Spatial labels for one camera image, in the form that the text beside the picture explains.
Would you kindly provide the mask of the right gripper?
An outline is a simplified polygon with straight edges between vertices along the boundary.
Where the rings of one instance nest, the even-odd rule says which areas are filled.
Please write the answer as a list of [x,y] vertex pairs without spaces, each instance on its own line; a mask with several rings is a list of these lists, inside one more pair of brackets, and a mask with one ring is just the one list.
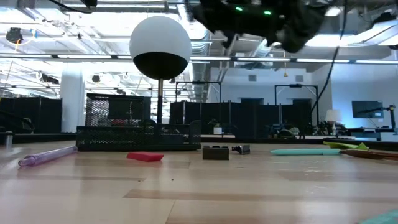
[[194,5],[190,0],[185,0],[188,21],[197,21],[209,31],[222,31],[223,35],[227,37],[227,41],[222,43],[226,49],[236,39],[236,34],[260,36],[259,29],[254,25],[254,17],[249,13],[249,5],[247,1],[228,1],[227,4],[220,0],[214,1],[214,28],[208,23],[205,17],[205,10],[200,4]]

